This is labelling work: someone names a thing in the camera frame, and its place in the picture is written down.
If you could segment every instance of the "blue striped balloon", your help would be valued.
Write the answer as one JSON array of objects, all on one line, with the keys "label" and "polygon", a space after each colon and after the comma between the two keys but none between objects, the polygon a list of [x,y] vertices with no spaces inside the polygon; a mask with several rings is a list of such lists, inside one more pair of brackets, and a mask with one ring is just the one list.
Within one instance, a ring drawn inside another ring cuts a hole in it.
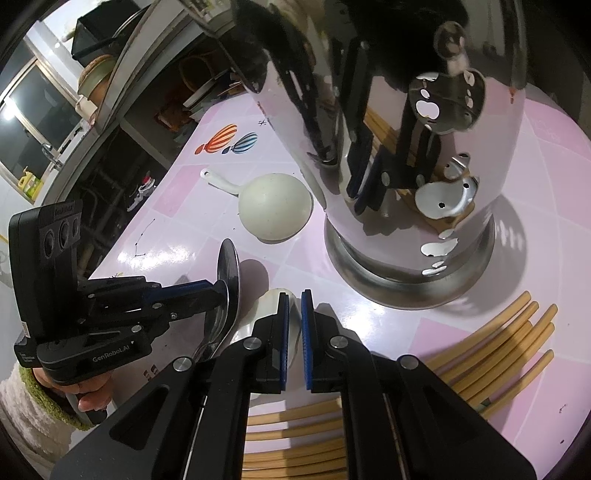
[{"label": "blue striped balloon", "polygon": [[234,153],[244,153],[247,150],[250,150],[258,139],[258,135],[254,132],[244,135],[240,140],[236,142],[236,144],[232,147],[232,151]]}]

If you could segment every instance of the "green sleeve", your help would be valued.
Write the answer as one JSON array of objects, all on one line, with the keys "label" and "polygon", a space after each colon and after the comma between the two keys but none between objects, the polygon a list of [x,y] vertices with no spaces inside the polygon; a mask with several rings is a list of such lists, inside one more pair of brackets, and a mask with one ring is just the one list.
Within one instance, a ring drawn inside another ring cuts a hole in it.
[{"label": "green sleeve", "polygon": [[83,432],[90,430],[90,426],[84,424],[77,416],[64,411],[64,409],[46,393],[45,389],[37,382],[31,368],[24,368],[21,366],[18,368],[21,374],[21,380],[25,384],[27,392],[34,402],[45,410],[48,415],[77,430],[82,430]]}]

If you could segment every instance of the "chopstick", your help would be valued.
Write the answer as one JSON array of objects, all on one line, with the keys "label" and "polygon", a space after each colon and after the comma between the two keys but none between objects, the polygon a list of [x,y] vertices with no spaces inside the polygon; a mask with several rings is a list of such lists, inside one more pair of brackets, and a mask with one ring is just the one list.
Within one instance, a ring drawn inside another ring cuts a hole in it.
[{"label": "chopstick", "polygon": [[327,460],[321,463],[312,463],[310,465],[301,465],[288,468],[269,468],[260,470],[242,470],[242,478],[282,478],[286,476],[309,475],[311,473],[330,472],[347,467],[345,457],[335,460]]},{"label": "chopstick", "polygon": [[275,413],[265,413],[263,415],[253,415],[248,417],[247,425],[267,425],[281,421],[299,420],[308,417],[316,417],[326,413],[334,413],[341,410],[340,397],[331,400],[305,405],[303,407],[291,408],[289,410],[278,411]]},{"label": "chopstick", "polygon": [[542,357],[531,367],[527,373],[515,382],[506,392],[504,392],[493,403],[488,405],[480,412],[480,415],[486,420],[492,417],[496,412],[513,400],[521,391],[523,391],[530,383],[532,383],[540,373],[548,366],[554,358],[554,352],[548,350]]},{"label": "chopstick", "polygon": [[474,365],[476,365],[482,359],[486,358],[488,355],[490,355],[492,352],[498,349],[501,345],[503,345],[506,341],[508,341],[511,337],[513,337],[519,331],[521,326],[531,318],[531,316],[536,312],[536,310],[538,310],[539,307],[540,305],[536,301],[530,303],[525,308],[525,310],[517,316],[515,320],[513,320],[501,333],[494,337],[489,343],[483,345],[476,352],[468,356],[459,364],[443,372],[441,375],[439,375],[439,378],[441,378],[445,383],[449,383],[454,378],[457,378],[460,375],[467,372]]},{"label": "chopstick", "polygon": [[531,322],[525,322],[525,324],[523,324],[521,328],[517,332],[515,332],[515,335],[513,335],[508,342],[503,344],[501,348],[496,350],[492,355],[489,355],[487,358],[485,358],[483,362],[481,362],[474,370],[468,373],[465,377],[459,378],[458,380],[453,382],[451,384],[453,391],[456,393],[462,392],[463,390],[470,387],[470,385],[477,382],[489,371],[494,369],[504,359],[506,359],[511,354],[511,352],[513,352],[513,350],[516,350],[519,348],[520,345],[523,345],[523,341],[528,337],[532,330],[533,328],[531,326]]},{"label": "chopstick", "polygon": [[531,300],[530,292],[523,292],[513,303],[511,303],[505,310],[500,312],[496,317],[485,323],[474,333],[468,335],[461,342],[456,345],[438,353],[425,364],[433,371],[441,368],[451,360],[463,355],[468,350],[479,344],[486,337],[493,334],[496,330],[511,320],[523,307],[525,307]]},{"label": "chopstick", "polygon": [[345,458],[345,448],[337,450],[330,450],[328,452],[315,453],[313,455],[306,455],[295,458],[284,458],[281,460],[271,460],[267,462],[244,462],[242,468],[246,469],[261,469],[261,468],[286,468],[300,465],[311,465],[312,463],[325,462],[327,460],[336,460],[337,458]]},{"label": "chopstick", "polygon": [[329,452],[345,448],[345,440],[343,437],[327,440],[313,445],[304,445],[301,447],[288,448],[284,450],[273,450],[272,452],[258,452],[245,453],[243,457],[244,463],[267,462],[271,460],[284,460],[288,458],[297,458],[317,453]]},{"label": "chopstick", "polygon": [[347,470],[335,470],[333,472],[326,472],[316,474],[313,473],[311,475],[297,475],[297,476],[286,476],[286,477],[275,477],[275,478],[293,478],[294,480],[347,480]]},{"label": "chopstick", "polygon": [[328,420],[312,425],[301,427],[292,427],[282,430],[269,430],[267,432],[250,432],[246,434],[247,442],[257,442],[259,440],[278,440],[293,437],[303,437],[313,433],[329,432],[331,430],[340,430],[343,428],[343,419]]},{"label": "chopstick", "polygon": [[527,362],[529,362],[538,350],[542,348],[552,333],[554,333],[554,324],[550,323],[535,342],[532,343],[532,345],[528,347],[517,360],[511,363],[509,367],[506,369],[501,369],[502,367],[500,367],[497,370],[491,370],[489,372],[489,378],[485,379],[485,377],[482,377],[478,382],[461,392],[460,396],[468,402],[468,405],[472,408],[476,408],[494,392],[500,390],[511,377],[519,374],[520,370],[525,367]]},{"label": "chopstick", "polygon": [[[476,368],[467,376],[454,383],[452,386],[454,391],[459,393],[460,396],[466,400],[474,395],[474,393],[478,392],[478,390],[472,391],[471,395],[468,396],[465,396],[464,390],[478,381],[481,377],[486,377],[490,381],[494,380],[500,372],[508,368],[525,350],[530,347],[532,343],[534,343],[534,341],[541,335],[544,329],[550,324],[556,315],[556,312],[558,312],[558,307],[555,304],[552,304],[525,338],[513,338],[513,340],[504,344],[495,353],[486,358],[481,364],[477,365]],[[528,327],[529,325],[531,325],[531,323],[526,322],[519,329],[519,331],[521,332],[522,329]],[[493,373],[490,373],[492,370],[496,372],[495,376],[493,376]]]}]

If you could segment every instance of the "hot air balloon decal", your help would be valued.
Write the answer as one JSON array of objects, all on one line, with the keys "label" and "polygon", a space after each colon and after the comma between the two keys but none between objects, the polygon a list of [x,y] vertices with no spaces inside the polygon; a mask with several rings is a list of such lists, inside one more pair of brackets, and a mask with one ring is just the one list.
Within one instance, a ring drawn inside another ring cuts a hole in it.
[{"label": "hot air balloon decal", "polygon": [[216,133],[209,142],[198,147],[197,150],[195,150],[195,155],[200,154],[203,150],[205,150],[207,153],[217,152],[230,143],[237,131],[238,126],[234,124],[226,125],[218,133]]},{"label": "hot air balloon decal", "polygon": [[244,153],[245,151],[250,150],[254,146],[257,139],[258,135],[254,132],[251,132],[249,134],[244,135],[244,137],[238,140],[233,147],[224,148],[222,153],[228,153],[230,150],[238,154]]}]

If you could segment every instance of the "white fuzzy sleeve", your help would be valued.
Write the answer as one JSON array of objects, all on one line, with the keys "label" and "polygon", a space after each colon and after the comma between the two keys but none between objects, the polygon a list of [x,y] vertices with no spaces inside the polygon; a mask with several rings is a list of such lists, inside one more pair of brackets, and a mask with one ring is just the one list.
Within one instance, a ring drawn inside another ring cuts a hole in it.
[{"label": "white fuzzy sleeve", "polygon": [[74,428],[52,417],[29,394],[16,364],[0,382],[0,420],[21,453],[47,478],[69,449]]}]

